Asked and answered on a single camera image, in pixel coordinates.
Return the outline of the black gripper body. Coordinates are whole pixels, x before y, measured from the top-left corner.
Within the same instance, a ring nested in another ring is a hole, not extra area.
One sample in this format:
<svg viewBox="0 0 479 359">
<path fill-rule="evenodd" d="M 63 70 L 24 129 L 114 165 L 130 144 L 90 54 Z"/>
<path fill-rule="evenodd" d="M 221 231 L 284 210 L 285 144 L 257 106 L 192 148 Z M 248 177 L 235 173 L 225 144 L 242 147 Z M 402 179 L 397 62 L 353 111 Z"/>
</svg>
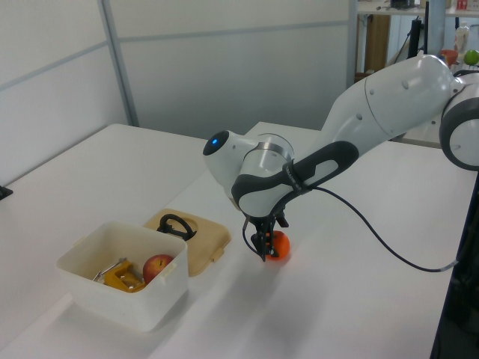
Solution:
<svg viewBox="0 0 479 359">
<path fill-rule="evenodd" d="M 275 229 L 275 217 L 277 215 L 284 216 L 284 209 L 280 209 L 278 212 L 268 215 L 266 217 L 251 217 L 247 216 L 247 221 L 254 225 L 257 232 L 269 233 Z"/>
</svg>

